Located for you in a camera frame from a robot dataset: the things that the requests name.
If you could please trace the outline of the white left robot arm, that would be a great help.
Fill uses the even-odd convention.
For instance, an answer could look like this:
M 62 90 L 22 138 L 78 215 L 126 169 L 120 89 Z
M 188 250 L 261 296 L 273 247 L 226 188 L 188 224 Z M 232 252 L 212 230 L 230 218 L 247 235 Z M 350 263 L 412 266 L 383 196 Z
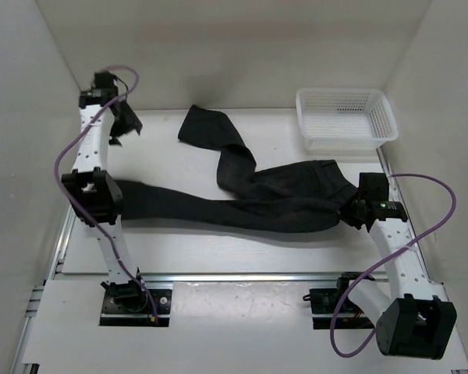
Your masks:
M 106 290 L 120 292 L 121 303 L 131 312 L 144 309 L 148 293 L 135 285 L 139 269 L 132 260 L 122 233 L 123 196 L 108 173 L 110 133 L 115 124 L 112 109 L 106 108 L 116 95 L 110 90 L 91 89 L 80 94 L 82 138 L 70 173 L 61 183 L 75 199 L 72 207 L 87 226 L 87 235 L 96 239 L 108 269 Z

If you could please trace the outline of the aluminium frame rail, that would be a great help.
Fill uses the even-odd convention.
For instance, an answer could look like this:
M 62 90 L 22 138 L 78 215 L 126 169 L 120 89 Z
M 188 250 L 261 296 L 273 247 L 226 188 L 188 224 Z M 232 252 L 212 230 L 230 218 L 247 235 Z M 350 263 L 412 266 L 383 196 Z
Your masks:
M 321 273 L 145 273 L 143 278 L 151 283 L 172 283 L 172 282 L 335 282 L 341 275 L 340 272 Z M 63 273 L 56 272 L 54 280 L 64 281 L 102 281 L 107 278 L 102 273 Z M 374 273 L 373 278 L 380 282 L 386 282 L 386 272 Z

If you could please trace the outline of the white plastic basket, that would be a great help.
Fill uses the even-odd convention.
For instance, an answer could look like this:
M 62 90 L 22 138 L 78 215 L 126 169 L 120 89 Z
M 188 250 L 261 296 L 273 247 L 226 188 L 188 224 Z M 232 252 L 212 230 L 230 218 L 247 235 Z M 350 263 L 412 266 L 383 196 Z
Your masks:
M 372 151 L 399 136 L 390 103 L 376 89 L 303 88 L 296 115 L 309 151 Z

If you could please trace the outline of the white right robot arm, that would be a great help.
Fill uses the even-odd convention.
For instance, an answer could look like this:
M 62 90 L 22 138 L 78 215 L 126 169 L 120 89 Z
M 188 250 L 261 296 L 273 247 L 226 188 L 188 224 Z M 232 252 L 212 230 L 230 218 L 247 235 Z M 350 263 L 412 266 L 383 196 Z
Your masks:
M 358 307 L 374 326 L 385 356 L 442 359 L 456 323 L 456 308 L 442 301 L 421 266 L 416 239 L 408 239 L 406 211 L 399 202 L 355 200 L 346 211 L 365 227 L 379 263 L 335 291 L 335 313 Z

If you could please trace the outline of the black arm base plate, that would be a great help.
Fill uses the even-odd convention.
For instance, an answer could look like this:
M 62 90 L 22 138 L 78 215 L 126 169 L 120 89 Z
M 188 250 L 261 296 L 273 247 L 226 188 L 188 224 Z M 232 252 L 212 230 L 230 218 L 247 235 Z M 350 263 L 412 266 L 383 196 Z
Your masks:
M 99 318 L 100 326 L 130 326 L 130 327 L 168 327 L 172 308 L 172 289 L 150 289 L 157 308 L 158 317 L 154 318 L 151 303 L 147 295 L 136 302 L 117 302 L 105 292 Z

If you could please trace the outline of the black trousers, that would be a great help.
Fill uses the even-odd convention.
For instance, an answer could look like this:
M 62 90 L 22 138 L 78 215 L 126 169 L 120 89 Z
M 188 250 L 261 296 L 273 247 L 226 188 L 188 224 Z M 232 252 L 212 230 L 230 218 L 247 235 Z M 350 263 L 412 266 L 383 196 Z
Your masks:
M 339 211 L 358 193 L 334 160 L 301 161 L 258 171 L 229 117 L 193 105 L 179 141 L 220 153 L 216 182 L 231 200 L 199 196 L 119 179 L 123 220 L 154 218 L 277 233 L 309 233 L 336 226 Z

